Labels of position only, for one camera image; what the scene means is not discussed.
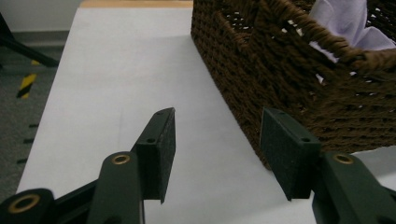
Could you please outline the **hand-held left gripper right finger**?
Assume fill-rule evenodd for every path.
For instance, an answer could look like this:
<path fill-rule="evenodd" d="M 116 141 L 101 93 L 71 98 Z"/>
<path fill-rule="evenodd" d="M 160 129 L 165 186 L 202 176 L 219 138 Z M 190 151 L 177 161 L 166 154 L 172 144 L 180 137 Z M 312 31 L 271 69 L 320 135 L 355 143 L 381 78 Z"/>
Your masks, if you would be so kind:
<path fill-rule="evenodd" d="M 261 151 L 286 198 L 312 198 L 317 224 L 396 224 L 396 191 L 381 186 L 355 156 L 323 152 L 287 113 L 262 112 Z"/>

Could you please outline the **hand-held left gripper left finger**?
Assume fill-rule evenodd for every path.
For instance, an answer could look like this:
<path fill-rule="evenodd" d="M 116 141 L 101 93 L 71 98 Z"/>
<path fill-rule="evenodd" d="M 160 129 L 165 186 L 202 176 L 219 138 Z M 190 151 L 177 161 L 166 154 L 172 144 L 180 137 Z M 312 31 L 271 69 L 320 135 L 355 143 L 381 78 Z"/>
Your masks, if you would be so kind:
<path fill-rule="evenodd" d="M 153 114 L 129 151 L 108 156 L 87 224 L 145 224 L 145 200 L 163 202 L 176 153 L 175 109 Z"/>

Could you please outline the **brown woven basket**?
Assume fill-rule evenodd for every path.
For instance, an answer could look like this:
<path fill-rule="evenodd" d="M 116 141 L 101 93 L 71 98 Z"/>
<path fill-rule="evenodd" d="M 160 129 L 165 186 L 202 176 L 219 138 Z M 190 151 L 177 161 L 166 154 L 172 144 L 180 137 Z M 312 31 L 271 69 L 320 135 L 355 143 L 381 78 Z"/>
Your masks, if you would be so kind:
<path fill-rule="evenodd" d="M 325 151 L 396 146 L 396 49 L 354 47 L 309 18 L 314 0 L 193 0 L 191 37 L 258 157 L 265 107 Z"/>

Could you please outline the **white cloth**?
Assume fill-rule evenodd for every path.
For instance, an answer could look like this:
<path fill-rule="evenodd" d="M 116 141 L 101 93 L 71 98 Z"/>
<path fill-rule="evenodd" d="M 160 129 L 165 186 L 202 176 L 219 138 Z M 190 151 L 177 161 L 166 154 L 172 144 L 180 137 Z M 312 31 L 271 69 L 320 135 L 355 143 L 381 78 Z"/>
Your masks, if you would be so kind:
<path fill-rule="evenodd" d="M 367 0 L 316 0 L 309 17 L 351 47 L 367 50 L 396 49 L 396 42 L 377 28 L 366 28 Z"/>

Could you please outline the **yellow black floor tape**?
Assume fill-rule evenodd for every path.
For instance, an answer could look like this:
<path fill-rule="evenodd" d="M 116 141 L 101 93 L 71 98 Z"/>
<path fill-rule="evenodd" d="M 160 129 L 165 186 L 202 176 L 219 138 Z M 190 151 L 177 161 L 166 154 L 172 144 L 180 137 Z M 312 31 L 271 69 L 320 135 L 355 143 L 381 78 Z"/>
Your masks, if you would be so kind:
<path fill-rule="evenodd" d="M 34 84 L 36 77 L 37 73 L 29 73 L 22 79 L 19 91 L 17 93 L 18 98 L 26 99 L 29 97 L 30 89 Z"/>

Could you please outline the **black metal stand leg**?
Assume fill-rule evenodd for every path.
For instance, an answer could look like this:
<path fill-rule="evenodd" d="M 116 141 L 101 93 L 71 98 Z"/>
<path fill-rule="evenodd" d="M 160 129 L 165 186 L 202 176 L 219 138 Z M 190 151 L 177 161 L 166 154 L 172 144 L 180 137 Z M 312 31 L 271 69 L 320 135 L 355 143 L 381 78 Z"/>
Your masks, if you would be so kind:
<path fill-rule="evenodd" d="M 31 60 L 37 61 L 47 67 L 57 67 L 59 61 L 52 59 L 32 48 L 23 45 L 21 42 L 17 41 L 13 34 L 11 33 L 7 22 L 5 21 L 3 15 L 0 13 L 0 46 L 5 46 Z"/>

